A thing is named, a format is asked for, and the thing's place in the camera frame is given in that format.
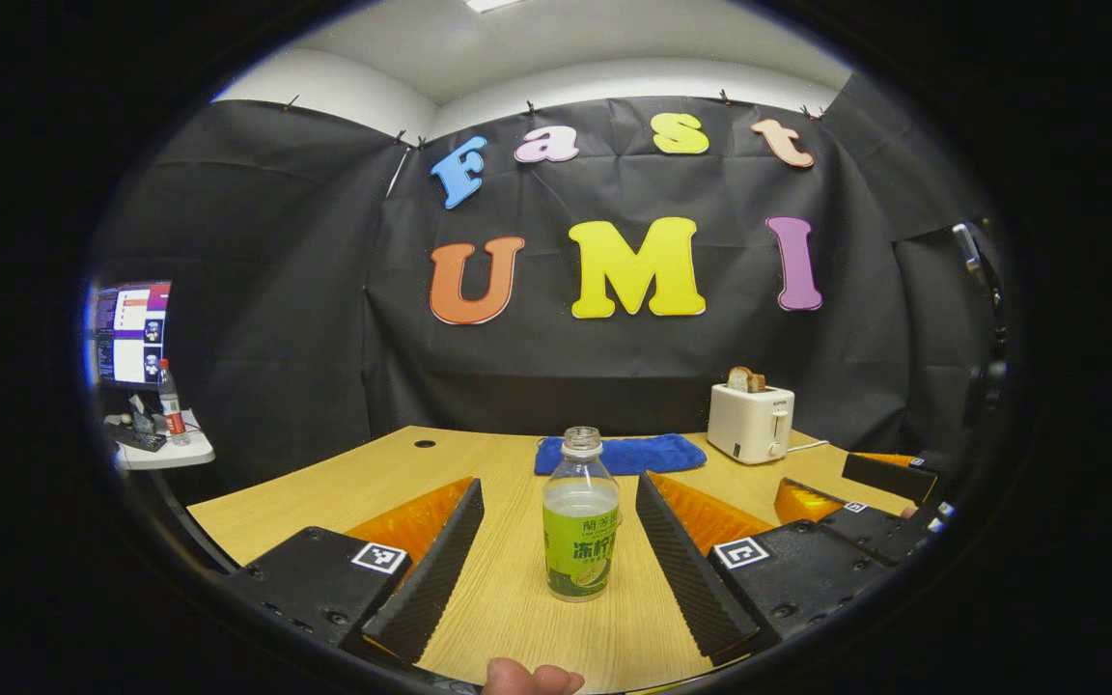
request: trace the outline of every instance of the computer monitor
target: computer monitor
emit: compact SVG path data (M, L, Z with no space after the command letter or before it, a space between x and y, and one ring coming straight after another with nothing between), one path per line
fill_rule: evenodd
M171 281L158 280L123 282L90 296L90 369L99 384L156 390L170 294Z

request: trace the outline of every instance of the foam letter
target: foam letter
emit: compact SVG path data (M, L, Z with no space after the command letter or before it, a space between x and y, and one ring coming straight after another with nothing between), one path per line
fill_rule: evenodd
M812 311L822 305L822 294L813 286L813 265L808 262L808 232L813 229L800 217L770 217L766 226L780 242L784 262L784 291L780 307L790 311Z
M711 147L702 121L688 113L658 113L649 119L649 127L655 129L655 145L668 155L698 155Z
M483 171L483 157L476 150L485 145L487 139L483 136L469 138L465 145L454 150L454 153L431 167L431 175L440 177L440 183L445 185L446 210L453 210L460 201L468 198L469 193L475 193L483 186L483 179L471 178L471 172Z
M568 237L582 247L582 298L574 316L599 319L617 305L606 296L606 281L617 291L626 311L636 314L655 280L649 310L656 316L694 316L706 310L693 280L693 234L697 225L684 217L661 217L649 225L641 249L634 254L612 224L578 224Z
M553 127L533 130L523 137L526 142L517 147L513 158L519 162L542 162L544 159L550 162L565 162L577 157L578 149L574 147L577 141L577 131L567 125L553 125Z
M477 325L500 316L513 296L513 260L526 246L520 237L502 237L486 242L483 250L492 256L492 271L481 299L463 299L463 271L466 259L475 252L473 244L449 244L431 252L436 269L431 274L431 312L450 325Z
M793 140L801 140L797 132L791 128L784 128L775 119L761 120L749 127L751 131L763 133L766 143L772 146L772 152L780 159L793 167L812 167L813 155L801 152L792 145Z

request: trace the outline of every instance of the ceiling light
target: ceiling light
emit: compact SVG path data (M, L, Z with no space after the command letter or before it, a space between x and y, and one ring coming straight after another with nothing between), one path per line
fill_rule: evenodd
M483 13L488 10L503 8L503 6L506 4L520 3L520 1L522 0L466 0L466 4L469 9Z

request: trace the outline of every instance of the hand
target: hand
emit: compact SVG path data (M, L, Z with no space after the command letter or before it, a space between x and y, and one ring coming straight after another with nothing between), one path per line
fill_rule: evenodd
M486 665L483 695L574 695L584 685L582 674L543 665L534 676L513 659L495 658Z

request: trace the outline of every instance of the water bottle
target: water bottle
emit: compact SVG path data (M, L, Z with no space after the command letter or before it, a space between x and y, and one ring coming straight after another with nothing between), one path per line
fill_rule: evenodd
M569 428L560 445L565 460L544 485L547 589L562 602L589 602L608 586L620 487L602 453L598 429Z
M173 386L173 375L169 373L169 360L162 360L162 374L157 380L157 393L162 399L162 415L166 415L166 423L171 430L169 440L178 446L187 446L191 443L187 435L187 426L182 424L182 410L178 405L178 388Z

